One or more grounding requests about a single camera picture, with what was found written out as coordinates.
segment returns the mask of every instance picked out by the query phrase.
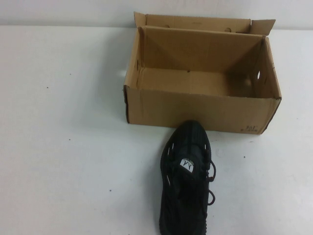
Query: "white table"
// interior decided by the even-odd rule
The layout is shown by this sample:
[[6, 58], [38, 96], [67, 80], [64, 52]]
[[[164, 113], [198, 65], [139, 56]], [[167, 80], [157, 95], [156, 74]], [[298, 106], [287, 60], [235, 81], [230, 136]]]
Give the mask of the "white table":
[[[0, 234], [157, 235], [173, 129], [126, 123], [135, 29], [0, 26]], [[273, 31], [282, 103], [261, 136], [207, 132], [211, 235], [313, 234], [313, 32]]]

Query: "white surface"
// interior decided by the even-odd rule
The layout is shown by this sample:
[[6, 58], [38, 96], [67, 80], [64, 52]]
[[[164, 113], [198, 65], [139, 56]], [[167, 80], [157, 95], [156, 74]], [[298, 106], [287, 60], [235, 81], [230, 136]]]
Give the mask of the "white surface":
[[[126, 123], [134, 32], [0, 27], [1, 235], [158, 234], [173, 129]], [[283, 100], [268, 130], [207, 132], [208, 234], [313, 234], [313, 32], [270, 40]]]
[[3, 0], [0, 24], [134, 26], [149, 14], [277, 19], [275, 28], [313, 29], [311, 0]]

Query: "black shoelace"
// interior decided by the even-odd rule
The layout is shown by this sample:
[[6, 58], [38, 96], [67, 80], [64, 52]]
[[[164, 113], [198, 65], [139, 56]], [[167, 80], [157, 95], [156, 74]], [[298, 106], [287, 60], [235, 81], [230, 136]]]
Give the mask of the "black shoelace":
[[[195, 145], [197, 146], [204, 154], [204, 166], [202, 168], [203, 172], [205, 172], [205, 177], [206, 177], [206, 182], [207, 182], [207, 192], [209, 194], [211, 194], [212, 196], [212, 201], [210, 203], [207, 203], [208, 206], [211, 206], [214, 202], [215, 202], [215, 195], [213, 194], [213, 192], [209, 189], [209, 183], [210, 182], [213, 182], [214, 179], [215, 179], [215, 176], [216, 176], [216, 167], [214, 165], [214, 163], [212, 162], [212, 159], [210, 158], [210, 154], [209, 154], [209, 149], [206, 149], [206, 147], [202, 146], [202, 145], [199, 145], [197, 143], [191, 143], [191, 145]], [[174, 155], [175, 155], [175, 148], [170, 148], [169, 149], [169, 152], [168, 154], [171, 155], [171, 157], [173, 158]], [[213, 166], [213, 170], [214, 170], [214, 173], [213, 173], [213, 176], [209, 176], [209, 169], [210, 169], [210, 166]]]

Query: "black sneaker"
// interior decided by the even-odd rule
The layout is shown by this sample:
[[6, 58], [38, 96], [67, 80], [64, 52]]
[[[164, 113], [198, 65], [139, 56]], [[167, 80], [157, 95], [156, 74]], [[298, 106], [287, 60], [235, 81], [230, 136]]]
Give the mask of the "black sneaker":
[[[213, 177], [208, 173], [211, 164]], [[209, 139], [200, 123], [186, 121], [173, 133], [162, 153], [161, 172], [161, 234], [205, 235], [207, 206], [215, 201], [209, 182], [216, 171]], [[212, 200], [208, 204], [209, 194]]]

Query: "shoe tongue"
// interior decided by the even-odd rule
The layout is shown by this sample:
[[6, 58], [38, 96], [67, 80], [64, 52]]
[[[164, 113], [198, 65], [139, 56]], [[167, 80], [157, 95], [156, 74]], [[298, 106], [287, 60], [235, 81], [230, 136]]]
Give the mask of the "shoe tongue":
[[175, 162], [173, 187], [181, 202], [188, 202], [195, 195], [199, 183], [198, 159], [193, 155], [181, 155]]

